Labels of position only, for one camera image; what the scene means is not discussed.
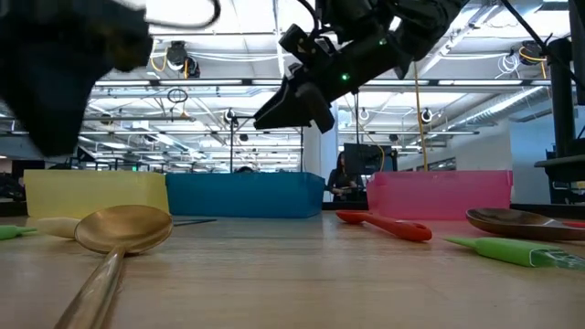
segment yellow bin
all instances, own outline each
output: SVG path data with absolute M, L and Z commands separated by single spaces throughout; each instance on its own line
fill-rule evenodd
M 32 218 L 85 218 L 119 205 L 144 205 L 169 212 L 165 176 L 157 173 L 26 170 L 25 189 Z

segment plastic bin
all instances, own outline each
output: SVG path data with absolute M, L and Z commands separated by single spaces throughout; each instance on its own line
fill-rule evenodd
M 112 206 L 144 205 L 168 213 L 165 176 L 91 170 L 26 170 L 28 215 L 84 218 Z
M 467 210 L 510 207 L 511 171 L 375 173 L 370 211 L 396 219 L 466 220 Z
M 309 173 L 168 174 L 171 214 L 308 218 L 321 213 L 324 179 Z

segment red spoon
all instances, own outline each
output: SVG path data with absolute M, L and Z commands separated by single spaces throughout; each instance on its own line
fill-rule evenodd
M 432 231 L 424 225 L 405 220 L 396 220 L 365 211 L 337 210 L 337 216 L 347 224 L 367 222 L 408 241 L 428 241 Z

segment blue bin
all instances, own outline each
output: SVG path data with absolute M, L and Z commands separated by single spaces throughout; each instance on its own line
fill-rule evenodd
M 167 174 L 172 215 L 308 218 L 321 213 L 324 179 L 309 173 Z

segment green spatula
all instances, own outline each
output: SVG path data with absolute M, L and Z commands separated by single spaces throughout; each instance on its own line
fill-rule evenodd
M 526 267 L 557 267 L 585 271 L 585 259 L 559 247 L 502 238 L 447 238 L 449 242 L 473 248 L 478 254 Z
M 13 239 L 21 236 L 23 233 L 34 232 L 36 228 L 21 228 L 15 225 L 0 225 L 0 240 Z

